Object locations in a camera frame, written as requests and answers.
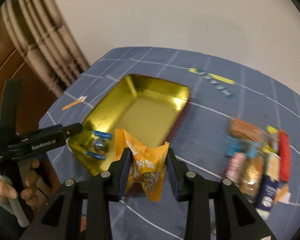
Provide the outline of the yellow edged clear snack packet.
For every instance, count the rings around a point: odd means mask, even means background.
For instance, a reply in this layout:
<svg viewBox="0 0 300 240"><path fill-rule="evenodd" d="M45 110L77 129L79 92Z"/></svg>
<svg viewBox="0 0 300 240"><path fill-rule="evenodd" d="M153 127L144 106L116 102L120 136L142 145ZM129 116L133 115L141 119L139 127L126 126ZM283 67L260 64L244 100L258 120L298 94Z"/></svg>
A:
<svg viewBox="0 0 300 240"><path fill-rule="evenodd" d="M266 126L266 133L264 134L263 151L275 154L278 154L279 151L279 131L269 125Z"/></svg>

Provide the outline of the navy white cracker packet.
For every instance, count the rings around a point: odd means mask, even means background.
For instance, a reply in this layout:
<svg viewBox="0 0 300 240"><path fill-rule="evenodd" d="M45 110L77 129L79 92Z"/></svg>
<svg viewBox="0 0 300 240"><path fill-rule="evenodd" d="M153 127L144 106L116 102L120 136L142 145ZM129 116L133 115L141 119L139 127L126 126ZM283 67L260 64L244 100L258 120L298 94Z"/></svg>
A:
<svg viewBox="0 0 300 240"><path fill-rule="evenodd" d="M267 157L266 169L260 183L255 209L257 213L267 220L270 216L279 184L280 157L270 153Z"/></svg>

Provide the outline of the red snack packet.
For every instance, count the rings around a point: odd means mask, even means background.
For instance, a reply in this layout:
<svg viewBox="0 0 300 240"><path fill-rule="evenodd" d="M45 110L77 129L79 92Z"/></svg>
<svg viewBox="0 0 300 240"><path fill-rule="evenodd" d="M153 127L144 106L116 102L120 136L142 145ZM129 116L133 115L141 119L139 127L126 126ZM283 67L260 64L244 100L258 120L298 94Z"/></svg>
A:
<svg viewBox="0 0 300 240"><path fill-rule="evenodd" d="M291 169L291 153L289 145L289 136L283 130L279 130L279 156L279 178L281 181L289 182Z"/></svg>

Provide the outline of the red gold toffee tin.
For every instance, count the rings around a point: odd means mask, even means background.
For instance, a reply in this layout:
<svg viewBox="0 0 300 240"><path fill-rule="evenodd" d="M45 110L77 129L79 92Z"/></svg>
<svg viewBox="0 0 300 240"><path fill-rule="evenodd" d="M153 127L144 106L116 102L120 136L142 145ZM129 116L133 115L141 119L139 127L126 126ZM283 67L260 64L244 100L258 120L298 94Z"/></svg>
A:
<svg viewBox="0 0 300 240"><path fill-rule="evenodd" d="M188 86L144 75L129 74L107 90L83 120L83 131L69 140L74 156L93 176L115 160L115 140L108 142L105 160L87 155L97 138L93 132L114 134L125 129L148 147L171 141L184 117L191 96Z"/></svg>

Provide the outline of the brown cake snack packet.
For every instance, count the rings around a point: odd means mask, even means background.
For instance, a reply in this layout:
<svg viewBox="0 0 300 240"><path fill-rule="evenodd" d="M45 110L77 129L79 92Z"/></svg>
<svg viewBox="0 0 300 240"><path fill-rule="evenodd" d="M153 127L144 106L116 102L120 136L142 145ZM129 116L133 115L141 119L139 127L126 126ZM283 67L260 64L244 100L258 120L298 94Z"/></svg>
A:
<svg viewBox="0 0 300 240"><path fill-rule="evenodd" d="M260 129L257 126L254 126L238 118L231 119L229 132L234 137L251 140L255 142L261 141Z"/></svg>

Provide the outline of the small blue snack packet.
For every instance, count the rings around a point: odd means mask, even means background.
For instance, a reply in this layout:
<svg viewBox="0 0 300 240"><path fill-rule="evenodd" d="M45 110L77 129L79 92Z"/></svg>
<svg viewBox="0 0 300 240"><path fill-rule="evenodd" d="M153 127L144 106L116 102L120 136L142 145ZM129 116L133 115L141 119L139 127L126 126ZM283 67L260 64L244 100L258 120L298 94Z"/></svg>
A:
<svg viewBox="0 0 300 240"><path fill-rule="evenodd" d="M249 158L257 156L257 148L260 146L259 142L232 138L226 150L226 155L233 157L235 153L245 153Z"/></svg>

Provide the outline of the pink patterned snack packet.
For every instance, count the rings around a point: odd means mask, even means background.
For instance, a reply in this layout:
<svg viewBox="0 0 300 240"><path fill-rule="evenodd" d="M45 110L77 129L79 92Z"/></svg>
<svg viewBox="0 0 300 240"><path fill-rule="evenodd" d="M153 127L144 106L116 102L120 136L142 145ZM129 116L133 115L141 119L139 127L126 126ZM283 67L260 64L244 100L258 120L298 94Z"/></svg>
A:
<svg viewBox="0 0 300 240"><path fill-rule="evenodd" d="M240 182L245 159L245 153L234 153L234 155L230 158L229 165L226 169L225 177L232 180L237 185Z"/></svg>

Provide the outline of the orange white tape marker left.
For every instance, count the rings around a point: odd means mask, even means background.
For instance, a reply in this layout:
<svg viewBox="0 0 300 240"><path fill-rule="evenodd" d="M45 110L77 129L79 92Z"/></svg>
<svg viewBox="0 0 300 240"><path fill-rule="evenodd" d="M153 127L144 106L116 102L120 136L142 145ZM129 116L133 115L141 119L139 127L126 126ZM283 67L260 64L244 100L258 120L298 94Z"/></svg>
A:
<svg viewBox="0 0 300 240"><path fill-rule="evenodd" d="M86 98L87 98L87 96L81 96L81 97L78 98L76 101L73 101L72 103L70 103L70 104L64 106L64 107L62 108L62 110L65 111L65 110L67 110L67 109L69 109L69 108L71 108L71 107L73 107L73 106L75 106L75 105L77 105L77 104L79 104L79 103L82 103L82 102L85 101Z"/></svg>

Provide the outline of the orange snack packet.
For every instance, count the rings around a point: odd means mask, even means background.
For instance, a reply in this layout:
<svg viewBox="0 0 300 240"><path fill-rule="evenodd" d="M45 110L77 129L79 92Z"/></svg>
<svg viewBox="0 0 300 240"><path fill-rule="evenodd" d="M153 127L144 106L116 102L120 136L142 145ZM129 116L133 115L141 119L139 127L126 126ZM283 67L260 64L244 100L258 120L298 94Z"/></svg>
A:
<svg viewBox="0 0 300 240"><path fill-rule="evenodd" d="M120 160L123 150L128 148L132 152L126 194L136 195L144 192L152 202L161 200L165 179L165 161L169 143L149 148L124 129L115 130L115 160Z"/></svg>

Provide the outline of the beige curtain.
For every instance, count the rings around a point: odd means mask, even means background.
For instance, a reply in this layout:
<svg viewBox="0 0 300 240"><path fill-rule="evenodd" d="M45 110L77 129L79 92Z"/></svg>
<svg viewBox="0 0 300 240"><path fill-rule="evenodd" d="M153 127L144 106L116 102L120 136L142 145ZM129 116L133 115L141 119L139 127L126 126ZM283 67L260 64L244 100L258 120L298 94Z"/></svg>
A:
<svg viewBox="0 0 300 240"><path fill-rule="evenodd" d="M88 70L55 0L6 0L1 13L15 48L56 97Z"/></svg>

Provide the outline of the orange white tape marker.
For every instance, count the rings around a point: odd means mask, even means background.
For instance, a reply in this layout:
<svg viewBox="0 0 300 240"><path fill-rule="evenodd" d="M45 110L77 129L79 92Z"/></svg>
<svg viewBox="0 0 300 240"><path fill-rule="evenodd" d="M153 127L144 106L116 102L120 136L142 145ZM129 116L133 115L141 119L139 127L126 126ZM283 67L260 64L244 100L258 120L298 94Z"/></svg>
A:
<svg viewBox="0 0 300 240"><path fill-rule="evenodd" d="M72 103L70 103L70 104L64 106L64 107L62 108L62 110L65 111L65 110L67 110L67 109L69 109L69 108L71 108L71 107L73 107L73 106L75 106L75 105L77 105L77 104L79 104L79 103L82 103L82 102L85 101L86 98L87 98L87 96L81 96L81 97L78 98L76 101L73 101Z"/></svg>
<svg viewBox="0 0 300 240"><path fill-rule="evenodd" d="M290 198L291 193L289 191L289 186L288 184L285 184L280 189L278 189L274 199L274 205L276 205L277 203L289 204Z"/></svg>

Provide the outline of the twisted dough snack packet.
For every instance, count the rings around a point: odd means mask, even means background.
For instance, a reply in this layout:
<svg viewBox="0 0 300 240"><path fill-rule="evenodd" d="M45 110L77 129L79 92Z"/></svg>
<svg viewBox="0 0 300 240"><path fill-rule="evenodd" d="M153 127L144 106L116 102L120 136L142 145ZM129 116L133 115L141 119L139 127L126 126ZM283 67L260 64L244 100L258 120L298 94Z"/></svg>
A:
<svg viewBox="0 0 300 240"><path fill-rule="evenodd" d="M244 162L241 181L239 184L240 191L254 198L260 187L260 181L263 174L264 159L261 155L255 158L248 158Z"/></svg>

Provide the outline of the blue grid tablecloth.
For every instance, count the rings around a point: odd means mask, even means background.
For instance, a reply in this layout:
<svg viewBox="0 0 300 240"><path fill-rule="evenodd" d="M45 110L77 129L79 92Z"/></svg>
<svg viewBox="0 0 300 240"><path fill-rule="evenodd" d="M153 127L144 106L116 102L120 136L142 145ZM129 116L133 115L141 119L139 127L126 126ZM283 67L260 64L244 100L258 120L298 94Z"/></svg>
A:
<svg viewBox="0 0 300 240"><path fill-rule="evenodd" d="M224 85L235 97L226 98L189 68L234 80L234 85ZM291 239L300 226L300 96L261 72L218 57L168 48L123 47L107 52L83 73L44 114L40 127L82 121L107 90L130 73L191 88L189 111L171 147L190 170L206 179L220 180L228 164L225 152L230 118L239 117L260 128L277 127L289 135L291 198L289 204L273 207L267 224L277 239ZM84 102L62 110L81 96L87 96Z"/></svg>

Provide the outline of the blue candy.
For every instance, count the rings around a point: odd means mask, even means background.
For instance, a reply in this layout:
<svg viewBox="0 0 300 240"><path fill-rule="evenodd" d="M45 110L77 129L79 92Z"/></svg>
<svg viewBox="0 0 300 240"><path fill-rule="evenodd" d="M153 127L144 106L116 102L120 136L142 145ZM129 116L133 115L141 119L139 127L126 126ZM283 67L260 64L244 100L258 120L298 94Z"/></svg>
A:
<svg viewBox="0 0 300 240"><path fill-rule="evenodd" d="M95 136L93 140L94 151L86 151L86 155L104 161L109 148L108 141L112 139L112 134L94 130L93 135Z"/></svg>

